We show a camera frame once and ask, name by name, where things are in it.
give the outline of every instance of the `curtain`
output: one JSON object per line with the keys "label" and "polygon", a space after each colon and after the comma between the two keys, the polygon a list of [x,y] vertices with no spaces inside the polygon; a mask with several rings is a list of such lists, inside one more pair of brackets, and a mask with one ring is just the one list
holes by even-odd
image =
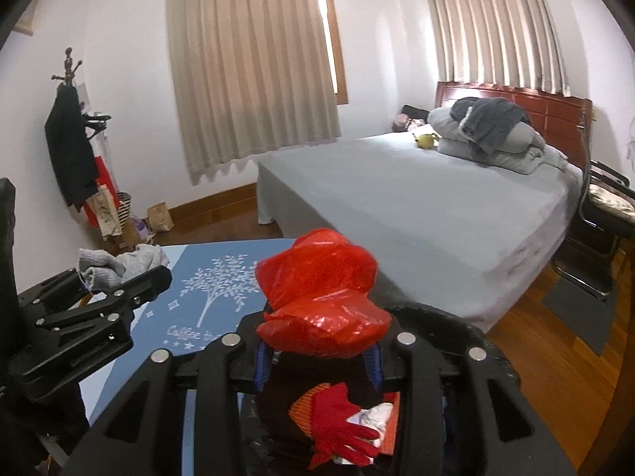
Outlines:
{"label": "curtain", "polygon": [[569,94],[544,0],[430,0],[444,82]]}
{"label": "curtain", "polygon": [[215,165],[340,135],[318,0],[167,0],[192,183]]}

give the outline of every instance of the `headboard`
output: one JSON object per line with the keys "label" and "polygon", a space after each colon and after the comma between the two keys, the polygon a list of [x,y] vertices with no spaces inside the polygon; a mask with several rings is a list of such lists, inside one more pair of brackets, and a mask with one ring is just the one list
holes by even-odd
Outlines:
{"label": "headboard", "polygon": [[491,84],[439,82],[435,106],[450,107],[456,100],[466,96],[478,98],[501,96],[516,103],[527,111],[531,118],[531,126],[541,133],[548,144],[568,156],[570,163],[584,169],[584,147],[577,126],[583,122],[588,136],[593,117],[591,100]]}

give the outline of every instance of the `white wall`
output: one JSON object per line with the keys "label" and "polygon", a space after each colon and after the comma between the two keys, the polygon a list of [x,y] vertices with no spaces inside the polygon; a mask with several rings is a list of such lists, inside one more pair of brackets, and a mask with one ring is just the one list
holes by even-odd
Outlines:
{"label": "white wall", "polygon": [[571,94],[593,101],[592,157],[633,180],[635,171],[627,158],[629,128],[635,119],[630,44],[602,0],[547,0],[547,5]]}
{"label": "white wall", "polygon": [[91,247],[81,216],[69,211],[55,182],[44,123],[64,74],[64,50],[83,56],[88,0],[39,0],[34,36],[12,32],[0,51],[0,177],[17,189],[14,262],[18,291],[77,264]]}
{"label": "white wall", "polygon": [[[404,103],[429,108],[436,57],[426,0],[335,0],[350,103],[339,106],[342,139],[389,131]],[[165,0],[90,0],[85,73],[91,106],[113,116],[109,142],[117,183],[133,212],[249,184],[253,160],[223,166],[192,186],[183,160],[167,56]]]}

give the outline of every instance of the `metal screw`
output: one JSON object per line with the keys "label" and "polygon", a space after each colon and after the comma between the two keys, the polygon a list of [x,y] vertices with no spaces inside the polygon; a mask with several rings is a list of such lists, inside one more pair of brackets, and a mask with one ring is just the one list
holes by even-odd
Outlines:
{"label": "metal screw", "polygon": [[468,354],[472,360],[477,362],[482,362],[485,358],[487,358],[487,352],[480,347],[472,347]]}
{"label": "metal screw", "polygon": [[227,333],[221,339],[221,342],[223,345],[227,345],[227,347],[233,347],[234,345],[238,345],[240,343],[240,335],[235,332]]}
{"label": "metal screw", "polygon": [[417,337],[411,332],[400,332],[397,335],[397,342],[403,345],[412,345],[417,341]]}
{"label": "metal screw", "polygon": [[166,351],[166,349],[157,349],[150,354],[150,359],[155,363],[163,363],[169,359],[169,351]]}

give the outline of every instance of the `white tree print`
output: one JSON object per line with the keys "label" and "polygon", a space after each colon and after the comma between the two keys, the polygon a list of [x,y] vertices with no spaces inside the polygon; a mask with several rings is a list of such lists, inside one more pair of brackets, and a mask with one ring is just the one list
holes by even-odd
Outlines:
{"label": "white tree print", "polygon": [[194,290],[207,294],[207,300],[196,327],[201,327],[207,310],[219,297],[233,298],[236,311],[240,311],[244,306],[246,295],[260,291],[254,273],[256,261],[245,266],[246,257],[247,254],[239,254],[226,255],[224,259],[212,259],[211,268],[199,268],[192,277],[182,280],[185,288],[181,290],[181,296]]}

